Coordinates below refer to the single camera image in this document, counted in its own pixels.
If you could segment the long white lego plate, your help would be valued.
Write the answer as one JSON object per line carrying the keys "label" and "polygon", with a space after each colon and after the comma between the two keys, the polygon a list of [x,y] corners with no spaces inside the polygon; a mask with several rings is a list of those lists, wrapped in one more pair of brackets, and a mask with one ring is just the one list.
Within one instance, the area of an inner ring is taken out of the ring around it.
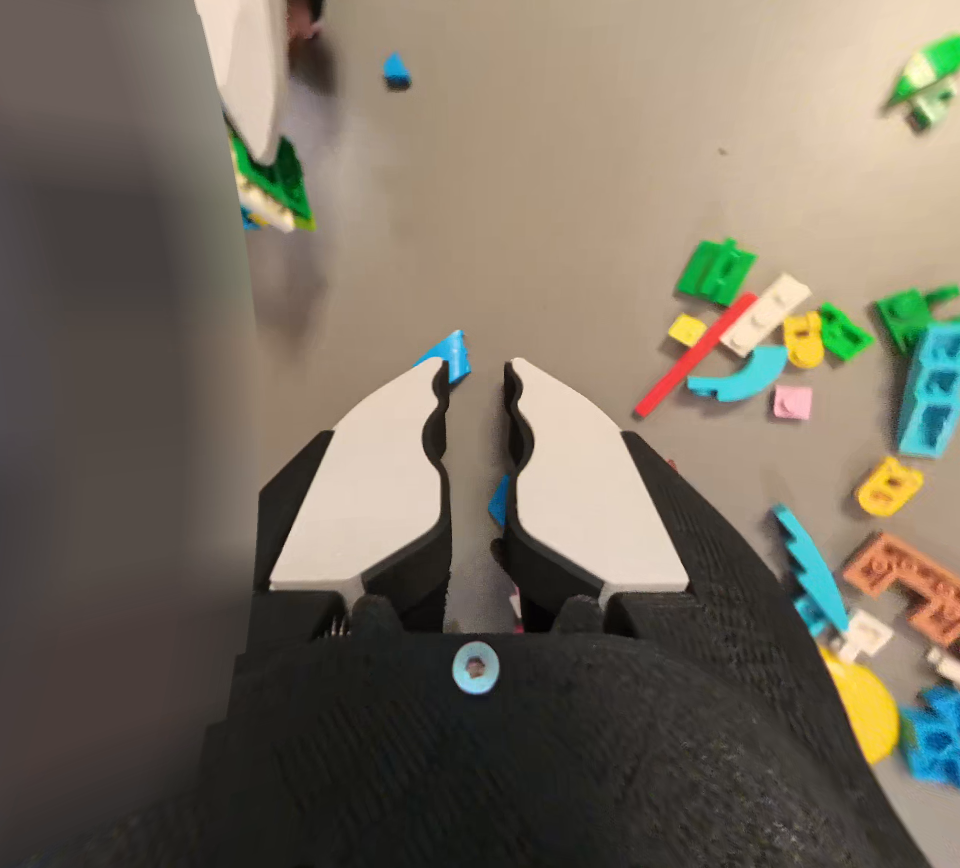
{"label": "long white lego plate", "polygon": [[811,296],[808,285],[780,274],[757,301],[721,336],[720,344],[746,358]]}

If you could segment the tan angled lego plate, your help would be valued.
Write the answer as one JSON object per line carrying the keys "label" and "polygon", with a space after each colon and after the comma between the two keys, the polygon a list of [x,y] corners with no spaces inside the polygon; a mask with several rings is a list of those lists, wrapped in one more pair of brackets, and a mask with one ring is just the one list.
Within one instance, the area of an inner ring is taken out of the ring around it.
{"label": "tan angled lego plate", "polygon": [[868,538],[842,570],[849,585],[871,598],[889,590],[909,600],[906,623],[935,646],[958,648],[959,576],[886,532]]}

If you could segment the yellow rounded lego plate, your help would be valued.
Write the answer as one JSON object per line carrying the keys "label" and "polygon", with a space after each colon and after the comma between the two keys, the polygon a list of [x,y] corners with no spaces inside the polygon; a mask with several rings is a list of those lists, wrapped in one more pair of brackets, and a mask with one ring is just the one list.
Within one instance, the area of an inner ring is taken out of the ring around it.
{"label": "yellow rounded lego plate", "polygon": [[783,320],[783,344],[790,365],[799,370],[812,370],[822,364],[825,358],[822,327],[821,315],[816,310]]}

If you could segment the yellow lego dish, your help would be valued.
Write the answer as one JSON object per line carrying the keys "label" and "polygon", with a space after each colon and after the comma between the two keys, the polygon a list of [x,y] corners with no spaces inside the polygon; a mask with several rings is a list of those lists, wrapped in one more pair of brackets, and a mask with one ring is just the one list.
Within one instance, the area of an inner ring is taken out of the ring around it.
{"label": "yellow lego dish", "polygon": [[855,740],[870,765],[894,753],[901,738],[896,700],[869,667],[838,658],[819,646],[818,652],[836,687]]}

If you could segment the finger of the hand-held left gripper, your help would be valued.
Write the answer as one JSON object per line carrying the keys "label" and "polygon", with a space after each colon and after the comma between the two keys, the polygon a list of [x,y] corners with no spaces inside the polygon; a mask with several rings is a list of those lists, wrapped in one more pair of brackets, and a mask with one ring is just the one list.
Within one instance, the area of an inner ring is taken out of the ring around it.
{"label": "finger of the hand-held left gripper", "polygon": [[287,0],[194,0],[222,109],[252,159],[276,159],[288,78]]}

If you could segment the light green lego piece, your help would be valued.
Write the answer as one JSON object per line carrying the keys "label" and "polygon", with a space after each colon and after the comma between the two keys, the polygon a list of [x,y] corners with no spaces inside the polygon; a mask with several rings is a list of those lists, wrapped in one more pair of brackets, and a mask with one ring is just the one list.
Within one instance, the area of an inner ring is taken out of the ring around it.
{"label": "light green lego piece", "polygon": [[957,97],[957,84],[953,75],[918,91],[907,99],[907,121],[915,133],[924,133],[936,128],[948,116]]}

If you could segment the tall cyan lego brick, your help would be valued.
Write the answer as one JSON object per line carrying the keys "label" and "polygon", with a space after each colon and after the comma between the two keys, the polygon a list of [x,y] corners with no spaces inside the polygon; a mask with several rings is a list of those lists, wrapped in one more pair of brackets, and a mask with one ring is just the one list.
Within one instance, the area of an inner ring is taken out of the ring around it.
{"label": "tall cyan lego brick", "polygon": [[933,322],[913,351],[896,427],[896,450],[938,459],[959,420],[959,322]]}

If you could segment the white square lego piece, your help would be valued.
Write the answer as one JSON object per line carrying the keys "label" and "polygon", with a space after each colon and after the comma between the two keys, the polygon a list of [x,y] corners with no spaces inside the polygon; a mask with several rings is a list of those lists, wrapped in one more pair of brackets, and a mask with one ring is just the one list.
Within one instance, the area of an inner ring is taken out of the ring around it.
{"label": "white square lego piece", "polygon": [[847,625],[831,642],[835,657],[846,663],[875,657],[895,636],[891,626],[861,608],[851,612]]}

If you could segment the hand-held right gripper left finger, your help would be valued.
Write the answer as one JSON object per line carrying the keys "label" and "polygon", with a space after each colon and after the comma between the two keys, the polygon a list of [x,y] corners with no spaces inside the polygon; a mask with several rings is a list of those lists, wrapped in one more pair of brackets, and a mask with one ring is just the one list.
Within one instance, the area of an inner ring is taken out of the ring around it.
{"label": "hand-held right gripper left finger", "polygon": [[347,616],[386,599],[441,630],[452,563],[450,366],[428,358],[359,401],[268,483],[268,595],[324,596]]}

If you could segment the yellow lego piece with hole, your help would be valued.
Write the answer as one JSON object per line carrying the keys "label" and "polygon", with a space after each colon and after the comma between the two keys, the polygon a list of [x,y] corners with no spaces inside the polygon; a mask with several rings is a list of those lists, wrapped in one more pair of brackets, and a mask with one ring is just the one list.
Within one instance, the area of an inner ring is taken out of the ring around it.
{"label": "yellow lego piece with hole", "polygon": [[890,517],[911,501],[923,488],[923,472],[906,466],[895,456],[886,456],[865,476],[853,497],[866,514]]}

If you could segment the green white blue lego assembly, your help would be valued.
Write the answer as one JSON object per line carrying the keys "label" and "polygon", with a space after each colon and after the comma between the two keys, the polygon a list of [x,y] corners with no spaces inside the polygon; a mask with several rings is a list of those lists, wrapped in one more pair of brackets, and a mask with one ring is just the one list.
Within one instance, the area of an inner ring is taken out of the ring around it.
{"label": "green white blue lego assembly", "polygon": [[274,161],[265,165],[253,160],[231,127],[226,132],[246,229],[271,227],[285,234],[315,231],[304,171],[289,139],[280,138]]}

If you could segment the cyan curved lego piece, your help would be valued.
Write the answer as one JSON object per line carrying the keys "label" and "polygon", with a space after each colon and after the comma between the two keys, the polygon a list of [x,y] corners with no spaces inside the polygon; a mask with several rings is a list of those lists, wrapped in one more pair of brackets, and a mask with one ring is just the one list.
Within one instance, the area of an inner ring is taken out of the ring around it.
{"label": "cyan curved lego piece", "polygon": [[770,388],[784,372],[788,360],[785,346],[758,346],[745,366],[726,377],[689,376],[686,387],[691,394],[733,404],[748,400]]}

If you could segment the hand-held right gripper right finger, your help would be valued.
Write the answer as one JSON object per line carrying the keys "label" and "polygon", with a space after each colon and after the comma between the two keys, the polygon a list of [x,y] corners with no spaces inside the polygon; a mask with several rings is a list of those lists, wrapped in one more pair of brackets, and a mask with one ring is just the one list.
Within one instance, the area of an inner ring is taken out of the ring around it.
{"label": "hand-held right gripper right finger", "polygon": [[522,631],[549,631],[575,597],[606,613],[623,595],[687,594],[690,574],[630,448],[639,438],[522,357],[505,364],[502,395],[502,567]]}

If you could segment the green lego clip plate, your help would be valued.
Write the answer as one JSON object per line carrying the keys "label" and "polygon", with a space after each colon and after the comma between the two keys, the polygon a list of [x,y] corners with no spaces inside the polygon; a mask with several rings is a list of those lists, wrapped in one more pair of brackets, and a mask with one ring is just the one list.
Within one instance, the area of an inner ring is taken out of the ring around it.
{"label": "green lego clip plate", "polygon": [[742,249],[733,238],[703,240],[681,273],[676,292],[726,309],[736,300],[757,259],[754,252]]}

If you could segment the green lego corner plate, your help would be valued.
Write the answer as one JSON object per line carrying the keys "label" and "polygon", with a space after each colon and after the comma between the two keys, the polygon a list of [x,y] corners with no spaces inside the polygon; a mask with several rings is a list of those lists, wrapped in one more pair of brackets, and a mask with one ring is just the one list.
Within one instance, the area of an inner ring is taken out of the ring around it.
{"label": "green lego corner plate", "polygon": [[930,325],[938,322],[934,310],[959,297],[957,285],[921,292],[907,289],[878,299],[873,308],[892,346],[902,357],[910,357]]}

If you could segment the green lego leaf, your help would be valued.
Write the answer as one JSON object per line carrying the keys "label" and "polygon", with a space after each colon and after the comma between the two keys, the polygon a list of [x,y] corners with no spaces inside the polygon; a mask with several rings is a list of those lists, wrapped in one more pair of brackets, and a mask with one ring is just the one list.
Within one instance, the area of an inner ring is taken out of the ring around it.
{"label": "green lego leaf", "polygon": [[894,82],[886,106],[898,106],[959,71],[959,34],[951,34],[915,52]]}

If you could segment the small green lego plate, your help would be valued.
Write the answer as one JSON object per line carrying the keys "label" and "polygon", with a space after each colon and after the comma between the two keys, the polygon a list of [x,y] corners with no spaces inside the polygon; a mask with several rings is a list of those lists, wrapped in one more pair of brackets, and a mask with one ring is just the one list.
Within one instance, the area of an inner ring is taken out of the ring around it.
{"label": "small green lego plate", "polygon": [[875,344],[873,335],[831,302],[822,302],[818,314],[823,349],[840,362],[850,362]]}

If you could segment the blue studded lego piece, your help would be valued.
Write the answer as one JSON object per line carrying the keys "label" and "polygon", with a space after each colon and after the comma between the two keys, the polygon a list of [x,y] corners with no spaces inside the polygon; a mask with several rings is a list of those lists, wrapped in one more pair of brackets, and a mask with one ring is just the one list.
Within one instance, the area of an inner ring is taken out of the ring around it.
{"label": "blue studded lego piece", "polygon": [[899,748],[911,776],[959,789],[959,691],[937,684],[919,693],[918,706],[899,709]]}

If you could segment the cyan spiky lego wing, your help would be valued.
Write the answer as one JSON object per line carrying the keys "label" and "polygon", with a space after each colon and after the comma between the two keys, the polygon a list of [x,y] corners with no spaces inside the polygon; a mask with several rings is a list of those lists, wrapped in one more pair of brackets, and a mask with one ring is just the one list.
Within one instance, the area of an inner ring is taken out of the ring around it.
{"label": "cyan spiky lego wing", "polygon": [[794,608],[810,635],[818,638],[826,630],[846,633],[850,620],[843,598],[831,568],[810,533],[786,505],[775,504],[772,514],[782,533],[798,585]]}

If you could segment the blue lego wedge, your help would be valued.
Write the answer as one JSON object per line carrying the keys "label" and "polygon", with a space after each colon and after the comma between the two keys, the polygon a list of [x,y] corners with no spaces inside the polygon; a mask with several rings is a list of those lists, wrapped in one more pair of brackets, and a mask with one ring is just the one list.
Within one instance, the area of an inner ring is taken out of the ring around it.
{"label": "blue lego wedge", "polygon": [[431,359],[439,359],[447,364],[448,383],[451,388],[462,383],[473,370],[466,336],[462,329],[457,329],[438,341],[417,358],[414,367]]}

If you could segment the long red lego bar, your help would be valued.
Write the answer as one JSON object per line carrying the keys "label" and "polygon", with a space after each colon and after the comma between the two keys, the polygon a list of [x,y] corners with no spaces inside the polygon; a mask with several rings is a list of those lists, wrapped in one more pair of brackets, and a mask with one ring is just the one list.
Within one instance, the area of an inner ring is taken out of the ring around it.
{"label": "long red lego bar", "polygon": [[722,336],[726,334],[758,300],[759,296],[752,292],[747,292],[739,296],[733,304],[707,328],[699,341],[687,349],[666,374],[659,381],[656,381],[654,386],[642,396],[633,408],[633,416],[639,419],[649,417],[657,407],[665,401],[666,397],[674,392],[679,384],[702,363],[702,360],[720,343]]}

